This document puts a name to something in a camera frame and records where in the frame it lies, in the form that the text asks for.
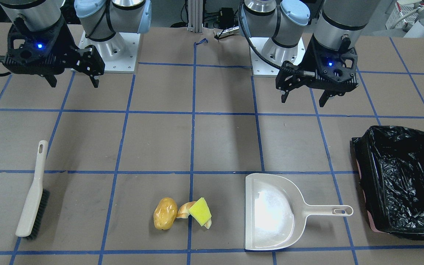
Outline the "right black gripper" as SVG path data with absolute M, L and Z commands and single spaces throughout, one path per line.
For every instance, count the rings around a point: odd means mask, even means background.
M 94 88 L 99 87 L 99 76 L 105 72 L 104 60 L 96 47 L 79 48 L 64 17 L 41 31 L 30 31 L 26 21 L 17 17 L 7 35 L 3 65 L 14 74 L 41 76 L 52 88 L 57 86 L 56 75 L 66 68 L 89 76 Z

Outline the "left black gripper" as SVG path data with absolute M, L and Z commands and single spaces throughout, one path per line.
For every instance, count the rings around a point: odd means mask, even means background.
M 319 98 L 319 106 L 324 107 L 331 97 L 343 96 L 358 87 L 358 55 L 350 44 L 350 37 L 339 37 L 333 50 L 311 37 L 300 64 L 284 61 L 276 76 L 275 87 L 281 91 L 281 102 L 287 101 L 293 89 L 307 86 L 324 90 Z

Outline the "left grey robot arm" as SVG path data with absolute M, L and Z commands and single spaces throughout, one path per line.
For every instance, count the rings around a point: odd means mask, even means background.
M 250 49 L 278 73 L 275 87 L 285 103 L 301 86 L 321 89 L 319 106 L 358 87 L 355 44 L 379 4 L 378 0 L 324 0 L 320 17 L 299 64 L 285 53 L 298 47 L 311 12 L 300 0 L 242 0 L 241 34 Z

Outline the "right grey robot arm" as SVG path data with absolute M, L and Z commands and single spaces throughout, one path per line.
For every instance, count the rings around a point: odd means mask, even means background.
M 91 42 L 78 47 L 55 0 L 0 0 L 0 6 L 12 21 L 0 62 L 11 73 L 38 75 L 52 87 L 67 68 L 98 87 L 106 60 L 125 50 L 121 33 L 146 33 L 151 24 L 149 0 L 76 0 L 75 14 Z

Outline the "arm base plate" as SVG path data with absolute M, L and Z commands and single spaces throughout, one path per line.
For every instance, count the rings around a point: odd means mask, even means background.
M 271 38 L 252 37 L 250 41 L 266 60 L 280 67 L 284 61 L 289 61 L 293 65 L 299 65 L 305 54 L 305 46 L 302 38 L 300 38 L 296 46 L 290 48 L 278 46 Z M 264 62 L 252 49 L 250 49 L 250 56 L 254 77 L 277 76 L 279 69 Z
M 81 35 L 79 47 L 94 45 L 105 63 L 105 73 L 128 73 L 136 71 L 138 50 L 142 35 L 131 32 L 118 32 L 105 42 L 95 42 Z

